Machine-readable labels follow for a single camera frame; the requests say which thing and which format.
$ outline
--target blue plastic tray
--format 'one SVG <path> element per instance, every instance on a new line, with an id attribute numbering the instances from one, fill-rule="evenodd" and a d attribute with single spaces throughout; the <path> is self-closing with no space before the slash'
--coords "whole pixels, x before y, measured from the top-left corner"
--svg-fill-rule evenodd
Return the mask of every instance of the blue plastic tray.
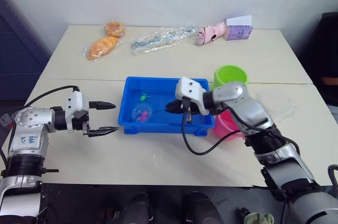
<path id="1" fill-rule="evenodd" d="M 206 79 L 194 79 L 209 90 Z M 128 77 L 123 92 L 118 124 L 123 125 L 126 134 L 137 133 L 181 133 L 182 114 L 171 114 L 165 106 L 176 100 L 175 88 L 179 79 Z M 148 97 L 140 101 L 143 93 Z M 149 120 L 144 123 L 135 121 L 133 110 L 140 104 L 148 105 L 152 110 Z M 187 134 L 206 136 L 208 129 L 214 127 L 213 116 L 193 115 L 193 123 L 185 125 Z"/>

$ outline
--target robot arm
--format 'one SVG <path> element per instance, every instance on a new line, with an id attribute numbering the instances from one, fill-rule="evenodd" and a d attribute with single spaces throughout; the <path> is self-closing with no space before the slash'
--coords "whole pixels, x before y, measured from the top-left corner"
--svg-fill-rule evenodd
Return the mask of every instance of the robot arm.
<path id="1" fill-rule="evenodd" d="M 89 127 L 89 109 L 112 109 L 114 104 L 88 101 L 79 91 L 73 91 L 61 107 L 26 107 L 16 117 L 16 129 L 8 149 L 8 165 L 1 172 L 0 216 L 33 216 L 39 214 L 41 175 L 58 172 L 43 167 L 47 154 L 48 134 L 57 130 L 82 130 L 89 137 L 112 133 L 118 127 Z"/>
<path id="2" fill-rule="evenodd" d="M 249 96 L 243 83 L 231 82 L 207 92 L 198 82 L 183 77 L 175 95 L 183 100 L 181 113 L 188 110 L 195 114 L 196 109 L 203 115 L 215 110 L 231 111 L 246 138 L 245 144 L 253 148 L 257 160 L 264 166 L 261 173 L 268 189 L 277 200 L 289 204 L 299 223 L 337 223 L 338 200 L 320 192 L 320 186 L 295 147 L 281 135 L 264 107 Z M 195 103 L 194 107 L 183 107 L 184 99 Z M 168 112 L 178 113 L 179 109 L 167 105 Z"/>

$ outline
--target white table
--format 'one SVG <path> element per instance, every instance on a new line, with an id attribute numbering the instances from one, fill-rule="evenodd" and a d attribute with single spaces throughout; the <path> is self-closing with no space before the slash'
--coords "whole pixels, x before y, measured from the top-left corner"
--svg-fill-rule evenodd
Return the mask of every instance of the white table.
<path id="1" fill-rule="evenodd" d="M 90 125 L 116 126 L 123 81 L 40 79 L 29 99 L 64 85 L 78 85 L 90 100 L 113 102 L 113 110 L 91 110 Z M 283 135 L 295 140 L 303 160 L 321 185 L 330 184 L 327 166 L 338 162 L 338 127 L 313 85 L 249 84 L 250 93 L 278 89 L 295 106 L 293 117 L 277 124 Z M 64 106 L 70 90 L 36 102 L 40 107 Z M 197 151 L 209 148 L 216 137 L 188 136 Z M 180 134 L 112 134 L 88 138 L 80 132 L 50 134 L 45 167 L 60 173 L 43 175 L 44 182 L 79 184 L 167 184 L 264 186 L 262 166 L 243 140 L 224 142 L 206 156 L 191 154 Z"/>
<path id="2" fill-rule="evenodd" d="M 128 76 L 187 76 L 213 80 L 224 64 L 243 68 L 249 82 L 312 83 L 280 30 L 253 30 L 247 40 L 218 38 L 207 45 L 190 42 L 133 55 L 130 39 L 139 38 L 151 27 L 127 27 L 122 44 L 97 62 L 80 55 L 81 49 L 104 36 L 102 26 L 69 25 L 41 78 L 82 80 L 125 80 Z"/>

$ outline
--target green toy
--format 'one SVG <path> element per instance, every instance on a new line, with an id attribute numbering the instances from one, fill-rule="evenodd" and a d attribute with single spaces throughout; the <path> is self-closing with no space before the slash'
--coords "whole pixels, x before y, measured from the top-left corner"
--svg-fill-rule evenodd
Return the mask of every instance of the green toy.
<path id="1" fill-rule="evenodd" d="M 142 95 L 141 95 L 141 97 L 139 98 L 139 100 L 140 101 L 145 101 L 148 97 L 150 97 L 150 96 L 143 92 Z"/>

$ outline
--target bread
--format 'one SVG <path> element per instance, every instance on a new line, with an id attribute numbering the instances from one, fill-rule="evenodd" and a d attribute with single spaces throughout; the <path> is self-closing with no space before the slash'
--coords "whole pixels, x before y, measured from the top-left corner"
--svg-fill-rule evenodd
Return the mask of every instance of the bread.
<path id="1" fill-rule="evenodd" d="M 117 41 L 118 38 L 113 36 L 100 39 L 90 47 L 87 59 L 98 59 L 101 56 L 106 55 L 114 48 Z"/>
<path id="2" fill-rule="evenodd" d="M 105 31 L 108 36 L 120 38 L 125 33 L 125 27 L 120 22 L 107 22 Z"/>

